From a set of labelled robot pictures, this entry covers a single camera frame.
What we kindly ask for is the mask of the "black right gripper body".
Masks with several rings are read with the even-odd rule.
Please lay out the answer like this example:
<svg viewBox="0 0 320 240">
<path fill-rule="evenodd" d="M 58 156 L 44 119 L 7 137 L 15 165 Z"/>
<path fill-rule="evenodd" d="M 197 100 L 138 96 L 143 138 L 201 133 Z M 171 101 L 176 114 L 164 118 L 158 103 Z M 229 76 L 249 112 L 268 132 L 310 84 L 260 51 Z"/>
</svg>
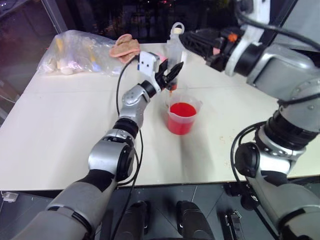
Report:
<svg viewBox="0 0 320 240">
<path fill-rule="evenodd" d="M 213 46 L 213 55 L 225 54 L 225 63 L 233 53 L 235 47 L 242 38 L 242 30 L 239 27 L 223 28 L 219 32 L 219 37 L 215 39 Z"/>
</svg>

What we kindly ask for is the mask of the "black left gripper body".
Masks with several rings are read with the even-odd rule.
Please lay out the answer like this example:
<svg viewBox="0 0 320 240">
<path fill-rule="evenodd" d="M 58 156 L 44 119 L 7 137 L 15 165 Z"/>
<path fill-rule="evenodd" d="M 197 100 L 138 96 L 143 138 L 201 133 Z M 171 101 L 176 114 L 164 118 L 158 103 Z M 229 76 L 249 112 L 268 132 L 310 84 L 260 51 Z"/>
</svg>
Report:
<svg viewBox="0 0 320 240">
<path fill-rule="evenodd" d="M 161 90 L 167 89 L 169 91 L 175 91 L 178 87 L 178 78 L 172 78 L 166 75 L 156 76 L 156 83 L 160 87 Z"/>
</svg>

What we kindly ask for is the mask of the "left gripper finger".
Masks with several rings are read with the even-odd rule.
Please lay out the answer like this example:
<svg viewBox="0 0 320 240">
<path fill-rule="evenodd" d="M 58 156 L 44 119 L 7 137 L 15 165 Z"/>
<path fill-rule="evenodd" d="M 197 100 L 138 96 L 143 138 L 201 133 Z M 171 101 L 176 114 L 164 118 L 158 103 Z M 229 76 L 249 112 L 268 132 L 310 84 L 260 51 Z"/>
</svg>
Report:
<svg viewBox="0 0 320 240">
<path fill-rule="evenodd" d="M 166 83 L 170 84 L 180 73 L 184 62 L 179 62 L 173 66 L 173 68 L 166 75 Z"/>
<path fill-rule="evenodd" d="M 156 82 L 159 82 L 162 77 L 164 76 L 165 74 L 165 71 L 167 70 L 168 68 L 168 61 L 167 60 L 164 60 L 160 65 L 159 65 L 159 68 L 158 68 L 158 72 L 155 73 L 155 80 Z"/>
</svg>

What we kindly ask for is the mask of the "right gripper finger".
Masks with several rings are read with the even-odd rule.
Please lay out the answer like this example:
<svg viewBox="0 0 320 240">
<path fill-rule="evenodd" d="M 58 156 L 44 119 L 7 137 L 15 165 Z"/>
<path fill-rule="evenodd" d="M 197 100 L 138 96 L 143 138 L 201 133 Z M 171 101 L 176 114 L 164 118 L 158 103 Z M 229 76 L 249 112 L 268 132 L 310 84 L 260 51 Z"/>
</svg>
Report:
<svg viewBox="0 0 320 240">
<path fill-rule="evenodd" d="M 179 40 L 185 49 L 204 59 L 213 55 L 214 41 L 220 35 L 216 29 L 197 29 L 179 35 Z"/>
<path fill-rule="evenodd" d="M 223 72 L 226 68 L 226 55 L 224 53 L 213 54 L 205 58 L 205 64 L 212 69 Z"/>
</svg>

